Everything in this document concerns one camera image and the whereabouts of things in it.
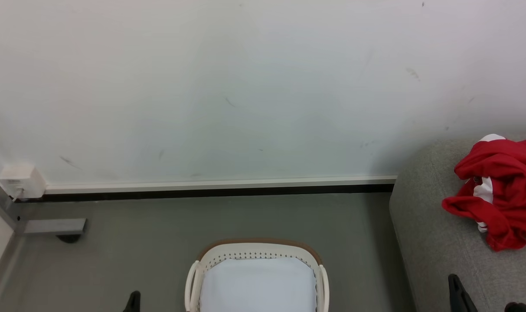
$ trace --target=white electrical socket box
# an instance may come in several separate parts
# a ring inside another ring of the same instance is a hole
[[[19,198],[39,198],[45,193],[45,180],[35,166],[29,164],[5,166],[0,182],[10,196],[17,194],[18,189],[23,189]]]

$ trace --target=gray upholstery fabric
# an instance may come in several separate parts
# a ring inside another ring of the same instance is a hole
[[[526,303],[526,246],[496,253],[473,220],[441,207],[463,185],[454,167],[479,139],[438,141],[414,156],[396,180],[390,213],[419,312],[450,310],[450,273],[459,275],[479,312]]]

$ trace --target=laundry basket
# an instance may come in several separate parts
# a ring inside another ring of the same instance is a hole
[[[328,312],[330,300],[328,276],[316,251],[296,241],[270,238],[227,239],[206,247],[189,269],[184,294],[186,312],[199,312],[199,296],[203,277],[209,269],[221,261],[277,257],[295,257],[313,269],[317,281],[317,312]]]

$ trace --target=basket rim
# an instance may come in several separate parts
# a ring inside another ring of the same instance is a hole
[[[317,262],[318,265],[322,265],[323,261],[320,259],[319,254],[311,248],[309,245],[305,243],[301,243],[300,241],[294,241],[289,239],[279,239],[279,238],[270,238],[270,237],[254,237],[254,238],[230,238],[230,239],[221,239],[218,241],[215,241],[211,244],[209,244],[205,249],[201,251],[199,256],[197,257],[198,261],[201,261],[201,259],[205,256],[205,254],[213,249],[216,246],[220,245],[226,245],[226,244],[243,244],[243,243],[260,243],[260,244],[276,244],[276,245],[286,245],[286,246],[293,246],[293,247],[300,247],[301,249],[305,249],[308,253],[310,253]]]

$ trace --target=white baseboard trim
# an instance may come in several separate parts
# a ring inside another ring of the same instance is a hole
[[[229,180],[197,182],[153,182],[153,183],[106,183],[106,184],[64,184],[47,185],[45,194],[87,194],[87,193],[124,193],[154,192],[170,190],[206,190],[206,189],[245,189],[245,188],[282,188],[293,186],[333,186],[393,184],[395,175],[336,176],[331,178]]]

